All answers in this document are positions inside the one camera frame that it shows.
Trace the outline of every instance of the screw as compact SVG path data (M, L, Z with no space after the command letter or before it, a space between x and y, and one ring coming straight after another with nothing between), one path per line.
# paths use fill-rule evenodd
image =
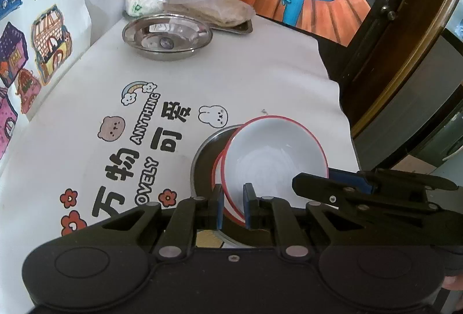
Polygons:
M159 249L158 254L164 258L177 258L181 254L181 248L177 246L164 246Z
M289 246L286 248L286 253L293 258L302 258L309 253L309 250L305 246Z
M390 11L390 12L387 14L387 19L388 19L389 21L394 21L396 18L397 18L397 13L395 13L394 11Z

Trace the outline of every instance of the red rim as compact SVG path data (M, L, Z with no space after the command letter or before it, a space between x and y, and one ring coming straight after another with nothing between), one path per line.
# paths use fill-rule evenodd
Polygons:
M317 145L320 148L321 154L323 155L323 158L325 159L325 165L326 165L326 177L329 177L329 168L328 168L328 160L326 159L325 152L323 151L323 148L321 147L320 142L318 139L315 137L315 135L310 132L307 127L304 127L302 124L299 122L295 121L294 119L287 118L285 116L280 116L280 115L266 115L266 116L260 116L258 118L251 119L250 121L247 121L245 124L243 124L239 129L236 130L236 132L231 136L230 140L227 142L227 145L225 146L225 149L222 151L221 155L223 156L222 159L222 165L221 165L221 180L222 180L222 187L224 189L225 196L228 199L228 202L230 203L231 207L236 211L237 214L243 215L243 213L236 207L235 203L233 203L230 194L228 193L227 185L225 183L225 159L227 157L228 149L230 148L230 144L232 143L233 139L235 136L238 134L239 131L241 131L244 127L248 126L251 123L257 122L261 119L268 119L268 118L276 118L276 119L284 119L287 121L290 121L292 123L297 124L298 126L302 127L317 143Z
M214 165L212 166L212 177L211 177L211 181L212 181L212 189L214 189L214 186L215 186L215 170L217 169L217 165L218 165L218 161L221 159L221 156L222 156L222 153L220 153L217 158L215 159L214 161ZM228 193L225 194L225 196L227 197L227 200L228 202L230 203L230 199L228 199ZM233 216L230 211L228 209L226 209L224 207L224 214L225 216L230 219L231 221L233 221L235 224L239 225L239 226L243 226L243 227L246 227L246 223L244 221L241 221L239 218L236 218L235 216Z

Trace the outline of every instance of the white tablecloth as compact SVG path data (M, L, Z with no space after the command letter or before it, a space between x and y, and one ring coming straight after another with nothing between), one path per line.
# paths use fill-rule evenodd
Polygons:
M98 40L51 92L0 177L2 313L32 307L21 266L33 248L109 216L94 206L98 195L113 198L117 212L143 196L165 206L189 197L193 156L219 127L287 116L316 136L330 167L358 168L338 85L315 39L256 17L251 35L216 32L192 58L155 62L122 42L124 24ZM164 103L177 115L163 112Z

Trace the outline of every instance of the white bowl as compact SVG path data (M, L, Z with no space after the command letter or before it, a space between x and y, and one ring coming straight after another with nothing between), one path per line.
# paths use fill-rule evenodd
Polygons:
M328 178L325 153L313 134L282 116L262 116L242 125L222 152L221 182L232 208L244 213L242 186L252 183L256 196L287 200L305 208L292 180L299 173Z
M219 154L217 159L215 160L214 167L212 168L212 187L214 187L215 184L222 184L221 166L222 166L222 154ZM225 197L225 200L224 200L224 207L225 207L224 209L225 215L228 218L230 218L232 221L234 221L240 226L246 226L245 217L233 209L227 197Z

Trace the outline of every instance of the metal plate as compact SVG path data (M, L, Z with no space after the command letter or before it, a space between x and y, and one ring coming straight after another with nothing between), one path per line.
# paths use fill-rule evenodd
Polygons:
M240 125L226 127L209 136L196 152L191 165L190 185L193 196L209 198L212 194L212 169L217 156L224 150L235 130ZM268 231L249 231L224 216L222 233L248 246L272 246Z
M212 40L212 31L201 21L180 14L158 14L132 20L122 38L149 58L177 60L193 55Z

